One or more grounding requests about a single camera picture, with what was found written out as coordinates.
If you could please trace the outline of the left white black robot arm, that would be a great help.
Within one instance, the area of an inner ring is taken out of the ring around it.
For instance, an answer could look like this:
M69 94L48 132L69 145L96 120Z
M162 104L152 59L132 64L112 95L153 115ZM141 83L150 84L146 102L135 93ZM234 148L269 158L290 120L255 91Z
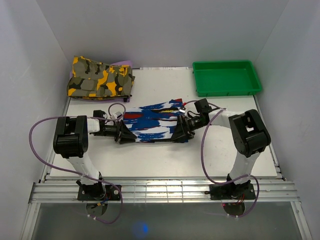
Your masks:
M95 168L89 154L89 135L112 137L120 144L135 142L137 137L126 127L121 117L116 113L107 120L107 113L95 110L93 117L86 115L77 117L62 117L57 120L53 138L53 150L62 158L68 160L75 172L80 173L76 181L79 186L77 199L80 201L119 201L121 186L102 183L103 177Z

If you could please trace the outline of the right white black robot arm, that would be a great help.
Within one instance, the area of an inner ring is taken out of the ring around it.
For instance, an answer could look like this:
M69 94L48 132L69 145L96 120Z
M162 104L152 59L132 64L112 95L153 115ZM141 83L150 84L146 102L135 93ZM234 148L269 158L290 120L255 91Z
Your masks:
M205 191L211 200L257 200L260 193L258 183L252 184L256 177L252 170L256 160L271 143L270 134L257 110L245 112L228 111L209 103L203 98L194 101L197 114L193 117L180 115L170 138L171 142L182 143L192 139L195 130L210 126L220 126L231 130L237 150L232 170L225 182L209 179L209 190Z

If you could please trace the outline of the blue white red patterned trousers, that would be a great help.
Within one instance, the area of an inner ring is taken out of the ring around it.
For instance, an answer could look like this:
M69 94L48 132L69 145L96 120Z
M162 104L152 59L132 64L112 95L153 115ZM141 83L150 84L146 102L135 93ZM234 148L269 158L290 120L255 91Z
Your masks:
M137 143L169 142L183 113L181 98L167 102L133 107L126 111L123 122L136 136Z

